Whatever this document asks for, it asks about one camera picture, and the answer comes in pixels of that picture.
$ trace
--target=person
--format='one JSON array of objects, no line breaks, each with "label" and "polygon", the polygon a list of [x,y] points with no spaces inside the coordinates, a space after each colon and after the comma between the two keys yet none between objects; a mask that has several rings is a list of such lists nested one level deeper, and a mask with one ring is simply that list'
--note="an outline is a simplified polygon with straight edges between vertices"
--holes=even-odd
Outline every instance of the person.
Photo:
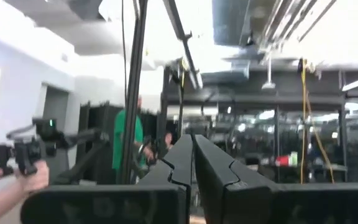
[{"label": "person", "polygon": [[165,134],[165,144],[167,145],[167,149],[170,150],[172,148],[172,133],[171,132],[167,132]]},{"label": "person", "polygon": [[[137,100],[137,108],[140,109],[142,106],[142,97],[139,96]],[[115,119],[114,123],[114,144],[113,144],[113,156],[112,156],[112,169],[116,173],[116,183],[121,182],[121,159],[122,159],[122,139],[124,135],[124,126],[125,126],[125,116],[126,116],[126,110],[121,110]],[[135,139],[134,139],[134,145],[136,149],[140,149],[143,144],[143,126],[142,121],[138,116],[136,116],[135,121]],[[146,165],[146,159],[151,160],[154,158],[153,151],[148,146],[144,147],[143,150],[143,156],[142,159],[139,162],[139,165],[145,166]]]},{"label": "person", "polygon": [[0,191],[0,218],[15,205],[26,198],[30,192],[45,188],[49,184],[49,168],[45,161],[34,163],[37,173],[24,177],[15,170],[16,181],[8,188]]}]

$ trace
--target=white wall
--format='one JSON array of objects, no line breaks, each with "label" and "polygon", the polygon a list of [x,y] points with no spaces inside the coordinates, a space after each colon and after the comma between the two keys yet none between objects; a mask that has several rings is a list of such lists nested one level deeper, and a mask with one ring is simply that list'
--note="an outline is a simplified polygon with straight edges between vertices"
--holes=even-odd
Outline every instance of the white wall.
[{"label": "white wall", "polygon": [[[81,104],[88,101],[98,105],[110,101],[124,105],[124,60],[120,55],[98,55],[79,57],[76,61],[75,88]],[[139,94],[143,109],[157,112],[160,109],[163,70],[140,74]]]},{"label": "white wall", "polygon": [[[0,42],[0,142],[6,142],[8,131],[30,124],[39,111],[42,99],[42,83],[57,86],[66,91],[74,90],[73,78],[66,73],[37,61],[17,49]],[[78,117],[70,116],[72,123]],[[12,178],[0,180],[0,190],[12,182]]]}]

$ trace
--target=ceiling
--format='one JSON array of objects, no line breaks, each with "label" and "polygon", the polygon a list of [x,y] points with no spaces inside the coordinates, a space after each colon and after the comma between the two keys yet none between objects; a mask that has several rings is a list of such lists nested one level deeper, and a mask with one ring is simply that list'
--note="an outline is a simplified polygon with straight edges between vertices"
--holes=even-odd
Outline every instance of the ceiling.
[{"label": "ceiling", "polygon": [[[38,26],[72,43],[80,55],[123,53],[121,1],[104,1],[109,9],[109,22],[99,15],[101,0],[5,1],[32,18]],[[201,72],[243,71],[248,65],[252,70],[266,70],[267,64],[260,63],[259,59],[267,57],[259,52],[269,49],[272,67],[276,69],[295,70],[296,60],[307,57],[321,70],[358,70],[358,4],[352,0],[176,2],[185,33],[193,34],[189,40],[190,51]],[[73,12],[73,3],[82,7],[82,17]],[[319,15],[319,22],[311,25]],[[134,21],[133,3],[124,1],[127,61],[131,57]],[[296,31],[310,27],[312,29],[300,41],[302,34]],[[248,48],[250,36],[259,44],[259,49]],[[155,70],[183,56],[183,45],[175,36],[162,0],[149,0],[144,54],[143,70]]]}]

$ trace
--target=cable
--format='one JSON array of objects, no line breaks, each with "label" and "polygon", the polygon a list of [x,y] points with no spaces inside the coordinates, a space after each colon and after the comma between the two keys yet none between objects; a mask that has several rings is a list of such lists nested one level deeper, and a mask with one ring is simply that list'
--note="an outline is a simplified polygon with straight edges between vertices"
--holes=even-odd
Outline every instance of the cable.
[{"label": "cable", "polygon": [[[307,105],[309,116],[311,118],[311,125],[314,130],[317,130],[316,126],[314,124],[314,120],[312,118],[309,93],[307,92],[307,88],[306,88],[306,60],[303,60],[303,59],[302,59],[301,77],[302,77],[302,89],[303,89],[303,120],[304,120],[304,122],[306,121],[306,105]],[[324,150],[324,147],[323,147],[323,144],[321,143],[321,139],[320,139],[318,132],[315,132],[315,135],[316,135],[317,143],[319,146],[319,150],[321,151],[321,154],[323,155],[325,163],[329,167],[329,172],[331,174],[331,182],[334,184],[335,179],[334,179],[333,167],[331,166],[331,162],[329,161],[326,151]],[[303,164],[305,163],[305,138],[306,138],[306,129],[305,129],[305,127],[303,127],[303,140],[302,140],[303,145],[302,145],[302,159],[301,159],[301,184],[303,184]]]},{"label": "cable", "polygon": [[124,54],[124,100],[127,107],[127,53],[125,48],[125,29],[124,29],[124,0],[121,0],[121,25],[122,25],[122,51]]},{"label": "cable", "polygon": [[[307,97],[307,104],[308,104],[308,110],[309,110],[309,114],[311,114],[311,106],[310,106],[310,101],[309,101],[309,97]],[[314,121],[313,119],[311,119],[311,125],[313,127],[314,130],[316,130],[316,127],[314,125]],[[320,136],[319,134],[316,132],[316,139],[317,139],[317,144],[318,144],[318,147],[321,151],[321,154],[323,155],[323,158],[324,158],[324,161],[325,163],[328,165],[328,168],[329,168],[329,173],[331,174],[331,182],[333,184],[335,184],[335,178],[334,178],[334,171],[333,171],[333,167],[331,166],[331,162],[329,161],[329,158],[327,156],[327,153],[326,151],[324,150],[324,147],[323,147],[323,144],[321,143],[321,139],[320,139]]]},{"label": "cable", "polygon": [[306,63],[302,59],[302,103],[303,103],[303,132],[302,132],[302,159],[301,159],[301,184],[303,184],[303,164],[305,163],[305,139],[306,139]]}]

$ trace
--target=metal stand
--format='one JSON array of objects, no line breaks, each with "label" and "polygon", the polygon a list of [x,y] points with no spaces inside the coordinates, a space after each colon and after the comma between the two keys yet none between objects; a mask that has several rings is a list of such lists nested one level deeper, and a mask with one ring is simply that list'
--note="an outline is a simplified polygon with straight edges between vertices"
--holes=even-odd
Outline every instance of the metal stand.
[{"label": "metal stand", "polygon": [[159,157],[163,157],[167,153],[167,146],[165,144],[165,126],[167,125],[167,110],[168,110],[167,91],[168,91],[170,75],[171,75],[171,68],[169,66],[165,66],[163,83],[162,83],[162,92],[160,96],[161,112],[160,115],[158,116],[158,126],[157,126]]},{"label": "metal stand", "polygon": [[121,172],[122,180],[119,184],[130,184],[131,182],[131,146],[134,143],[134,130],[137,111],[137,100],[139,94],[140,71],[142,69],[144,30],[146,23],[147,0],[140,0],[140,16],[135,21],[134,40],[132,43],[131,71],[129,73],[129,86],[127,95],[127,108],[125,117],[125,131],[122,147]]},{"label": "metal stand", "polygon": [[182,126],[183,126],[183,97],[185,94],[185,73],[183,72],[182,75],[179,75],[178,70],[178,76],[180,77],[180,85],[178,86],[179,89],[179,119],[178,119],[178,139],[180,139],[182,134]]},{"label": "metal stand", "polygon": [[[346,131],[346,109],[345,104],[342,104],[342,108],[339,110],[339,146],[343,153],[343,166],[347,167],[347,131]],[[347,169],[344,173],[344,181],[347,182]]]}]

